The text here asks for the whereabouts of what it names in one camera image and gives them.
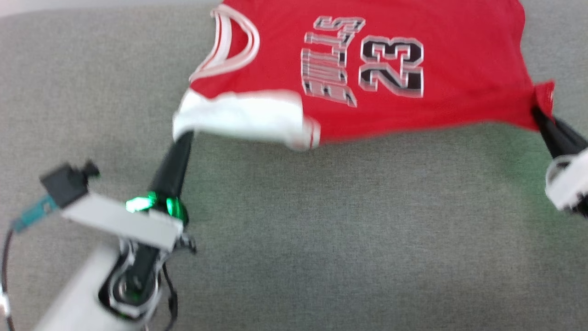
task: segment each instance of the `gray background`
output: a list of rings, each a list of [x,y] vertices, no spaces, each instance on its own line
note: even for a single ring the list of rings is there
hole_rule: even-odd
[[[524,5],[529,71],[556,79],[555,113],[588,134],[588,7]],[[94,159],[92,187],[113,198],[145,192],[213,44],[210,7],[0,19],[2,232],[63,161]],[[200,252],[170,266],[176,329],[586,329],[588,223],[544,196],[549,161],[538,134],[498,124],[309,153],[202,135],[184,195]],[[15,238],[18,330],[102,240],[115,241],[58,217]],[[152,330],[167,318],[160,309]]]

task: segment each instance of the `red jersey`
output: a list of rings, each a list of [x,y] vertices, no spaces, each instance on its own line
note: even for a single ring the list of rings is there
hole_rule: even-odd
[[[535,130],[534,105],[551,116],[554,83],[528,75],[518,0],[226,0],[212,15],[215,46],[191,76],[175,135],[198,126],[190,113],[256,107],[240,118],[289,109],[261,126],[279,135],[276,123],[298,121],[309,137],[290,143],[303,147],[482,121]],[[200,124],[230,134],[219,125]]]

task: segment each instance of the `red fabric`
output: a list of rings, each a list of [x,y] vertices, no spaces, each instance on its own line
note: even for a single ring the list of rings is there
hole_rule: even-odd
[[[208,98],[227,91],[296,91],[305,116],[321,125],[321,143],[482,121],[537,130],[530,112],[534,105],[551,116],[554,83],[535,85],[527,73],[520,51],[525,17],[517,0],[226,0],[224,4],[257,27],[259,52],[244,68],[199,78],[191,88]],[[340,84],[351,90],[356,107],[305,94],[301,51],[332,51],[326,45],[306,43],[305,35],[338,33],[316,29],[319,16],[365,20],[345,48],[347,81]],[[233,33],[233,41],[243,47],[246,35],[238,32]],[[422,44],[421,97],[398,95],[381,81],[377,91],[359,85],[359,68],[366,64],[360,56],[362,40],[368,35],[413,38]],[[407,54],[406,49],[397,51]],[[388,63],[398,73],[399,58],[379,55],[380,63]]]

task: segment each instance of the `cable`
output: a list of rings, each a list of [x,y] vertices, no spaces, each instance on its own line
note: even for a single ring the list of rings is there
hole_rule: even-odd
[[[169,313],[171,314],[171,317],[169,319],[168,326],[165,328],[165,331],[171,331],[174,323],[176,323],[176,320],[178,319],[178,292],[176,292],[176,289],[173,287],[172,280],[169,278],[169,275],[168,275],[168,267],[166,266],[165,263],[163,264],[162,269],[163,269],[163,276],[165,277],[165,281],[168,283],[168,287],[169,287],[169,291],[170,291],[170,295],[169,295],[169,299],[168,299],[168,308],[169,308]]]
[[[14,331],[14,323],[12,322],[12,315],[10,314],[10,304],[8,303],[8,251],[10,249],[10,242],[14,229],[12,226],[8,229],[6,238],[4,239],[4,249],[2,251],[2,305],[4,306],[4,313],[6,316],[6,326],[8,331]]]

